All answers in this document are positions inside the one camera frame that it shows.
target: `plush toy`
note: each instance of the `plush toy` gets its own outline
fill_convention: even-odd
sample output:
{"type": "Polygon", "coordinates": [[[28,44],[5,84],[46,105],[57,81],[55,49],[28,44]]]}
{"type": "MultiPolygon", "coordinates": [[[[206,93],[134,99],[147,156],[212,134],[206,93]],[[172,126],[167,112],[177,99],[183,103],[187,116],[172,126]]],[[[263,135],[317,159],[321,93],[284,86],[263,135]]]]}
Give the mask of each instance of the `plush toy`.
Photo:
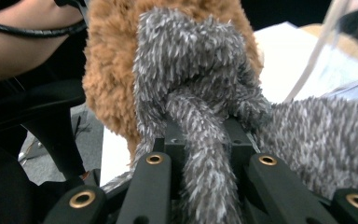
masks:
{"type": "Polygon", "coordinates": [[[231,22],[246,41],[245,52],[255,78],[258,60],[254,33],[239,0],[93,0],[89,3],[89,40],[83,87],[87,104],[108,129],[122,135],[134,158],[140,134],[136,128],[133,99],[135,51],[138,47],[139,16],[153,7],[176,8],[194,21],[211,15],[231,22]]]}
{"type": "Polygon", "coordinates": [[[331,198],[336,189],[358,188],[358,103],[310,98],[271,112],[239,2],[94,0],[89,15],[88,103],[126,137],[134,159],[105,190],[131,179],[170,116],[186,136],[180,219],[241,223],[221,127],[228,115],[256,130],[259,149],[285,160],[314,192],[331,198]]]}
{"type": "Polygon", "coordinates": [[[261,151],[283,159],[327,199],[358,189],[358,101],[309,98],[274,105],[271,117],[255,134],[261,151]]]}

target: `black cable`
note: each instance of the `black cable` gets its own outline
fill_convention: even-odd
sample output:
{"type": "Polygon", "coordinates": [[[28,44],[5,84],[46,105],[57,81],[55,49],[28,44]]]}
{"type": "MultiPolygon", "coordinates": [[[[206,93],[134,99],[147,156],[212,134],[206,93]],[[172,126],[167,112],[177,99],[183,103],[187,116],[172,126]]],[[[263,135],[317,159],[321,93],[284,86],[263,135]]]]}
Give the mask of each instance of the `black cable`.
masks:
{"type": "Polygon", "coordinates": [[[0,24],[0,33],[31,37],[31,38],[53,38],[63,35],[74,35],[86,29],[86,27],[87,25],[84,21],[80,21],[78,23],[75,23],[73,25],[61,29],[53,29],[53,30],[21,29],[21,28],[15,28],[15,27],[0,24]]]}

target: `gray furry stuffed animal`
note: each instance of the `gray furry stuffed animal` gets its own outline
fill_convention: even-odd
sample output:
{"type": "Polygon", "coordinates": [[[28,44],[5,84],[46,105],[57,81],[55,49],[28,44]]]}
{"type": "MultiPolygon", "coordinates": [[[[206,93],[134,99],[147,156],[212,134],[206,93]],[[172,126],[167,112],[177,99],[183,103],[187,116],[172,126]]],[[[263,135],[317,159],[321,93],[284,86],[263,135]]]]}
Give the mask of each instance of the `gray furry stuffed animal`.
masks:
{"type": "MultiPolygon", "coordinates": [[[[236,178],[222,122],[230,114],[246,129],[269,119],[243,39],[229,23],[195,22],[178,10],[141,15],[134,61],[137,127],[135,164],[164,137],[166,116],[186,136],[185,223],[241,223],[236,178]]],[[[133,170],[117,179],[131,178],[133,170]]]]}
{"type": "MultiPolygon", "coordinates": [[[[140,18],[133,70],[142,136],[134,163],[164,137],[167,116],[186,136],[182,222],[241,223],[222,127],[229,115],[257,130],[260,150],[283,159],[314,192],[331,198],[336,189],[358,188],[358,103],[310,98],[271,108],[231,24],[154,8],[140,18]]],[[[104,189],[131,179],[133,171],[104,189]]]]}

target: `furry tail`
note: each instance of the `furry tail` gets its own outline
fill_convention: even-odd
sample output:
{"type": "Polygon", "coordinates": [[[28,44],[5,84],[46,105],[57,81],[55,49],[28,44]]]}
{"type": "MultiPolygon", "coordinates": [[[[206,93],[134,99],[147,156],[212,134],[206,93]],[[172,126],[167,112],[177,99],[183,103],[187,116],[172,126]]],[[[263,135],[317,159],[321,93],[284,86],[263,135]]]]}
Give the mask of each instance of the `furry tail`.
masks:
{"type": "Polygon", "coordinates": [[[241,223],[227,135],[219,118],[186,89],[170,93],[166,109],[187,140],[182,199],[185,222],[241,223]]]}

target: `brown fur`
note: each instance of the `brown fur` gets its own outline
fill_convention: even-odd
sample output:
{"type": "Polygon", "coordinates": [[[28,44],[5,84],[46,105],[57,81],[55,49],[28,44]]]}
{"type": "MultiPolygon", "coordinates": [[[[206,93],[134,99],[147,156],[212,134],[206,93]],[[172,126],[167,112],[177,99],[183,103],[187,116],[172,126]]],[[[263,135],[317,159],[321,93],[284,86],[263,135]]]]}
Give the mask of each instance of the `brown fur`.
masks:
{"type": "Polygon", "coordinates": [[[252,27],[239,0],[90,1],[86,75],[83,79],[87,104],[108,129],[127,139],[131,159],[140,141],[132,73],[137,25],[140,14],[153,7],[178,8],[196,21],[211,14],[221,22],[231,21],[246,40],[246,53],[256,73],[259,74],[262,68],[252,27]]]}

